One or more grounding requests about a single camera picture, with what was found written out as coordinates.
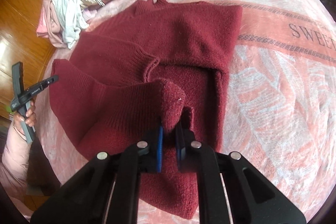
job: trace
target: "bedspread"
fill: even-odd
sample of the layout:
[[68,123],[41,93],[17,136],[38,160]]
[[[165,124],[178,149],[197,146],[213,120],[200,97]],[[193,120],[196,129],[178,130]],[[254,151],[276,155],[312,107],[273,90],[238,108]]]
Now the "bedspread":
[[[110,2],[88,31],[135,1]],[[203,1],[243,7],[221,152],[240,151],[308,221],[336,183],[336,24],[319,0]],[[58,49],[45,77],[55,58],[69,59],[71,53]],[[36,106],[42,147],[65,183],[86,160],[50,109],[48,90],[38,96]],[[199,216],[197,211],[192,220],[181,219],[140,201],[138,223],[191,224],[199,223]]]

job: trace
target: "red sweater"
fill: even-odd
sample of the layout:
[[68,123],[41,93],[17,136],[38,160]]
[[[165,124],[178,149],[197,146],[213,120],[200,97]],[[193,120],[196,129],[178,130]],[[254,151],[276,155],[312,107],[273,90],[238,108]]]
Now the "red sweater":
[[164,128],[161,174],[142,176],[140,198],[192,218],[196,176],[177,172],[172,130],[182,112],[196,139],[220,149],[228,66],[242,8],[204,2],[138,0],[93,32],[81,34],[70,61],[55,60],[50,105],[88,160],[122,152]]

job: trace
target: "metal screw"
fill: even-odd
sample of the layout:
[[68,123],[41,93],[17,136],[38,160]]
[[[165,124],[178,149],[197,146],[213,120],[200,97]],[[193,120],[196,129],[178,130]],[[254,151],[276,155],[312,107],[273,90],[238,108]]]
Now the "metal screw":
[[107,156],[108,156],[108,154],[107,154],[106,152],[99,152],[99,153],[97,154],[97,158],[98,158],[98,160],[104,160],[104,159],[107,158]]
[[200,143],[199,141],[192,141],[191,142],[191,147],[193,148],[201,148],[202,143]]
[[148,143],[145,142],[145,141],[139,141],[139,142],[136,144],[136,146],[137,146],[138,148],[146,148],[146,147],[148,146]]
[[241,158],[241,154],[239,152],[232,152],[231,153],[231,158],[233,158],[234,160],[239,160]]

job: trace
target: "blue gripper pad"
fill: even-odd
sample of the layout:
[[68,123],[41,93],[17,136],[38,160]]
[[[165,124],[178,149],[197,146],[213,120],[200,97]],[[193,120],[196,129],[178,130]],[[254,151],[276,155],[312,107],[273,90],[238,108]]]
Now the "blue gripper pad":
[[157,150],[156,150],[156,171],[161,173],[162,170],[162,146],[163,146],[163,128],[159,127],[159,137],[157,139]]

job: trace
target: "finger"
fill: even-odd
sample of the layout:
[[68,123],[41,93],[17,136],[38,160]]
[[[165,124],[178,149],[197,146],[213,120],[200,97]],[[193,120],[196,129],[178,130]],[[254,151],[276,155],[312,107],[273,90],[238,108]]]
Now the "finger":
[[26,119],[26,124],[30,124],[36,120],[36,113],[33,113],[29,118]]
[[29,124],[30,127],[33,127],[34,125],[36,125],[36,120]]
[[20,114],[20,113],[18,113],[18,112],[16,112],[15,114],[14,114],[14,119],[16,120],[16,121],[24,121],[25,119],[23,118],[23,116]]
[[30,115],[32,115],[35,111],[36,107],[33,105],[31,106],[28,111],[26,112],[26,117],[28,118]]

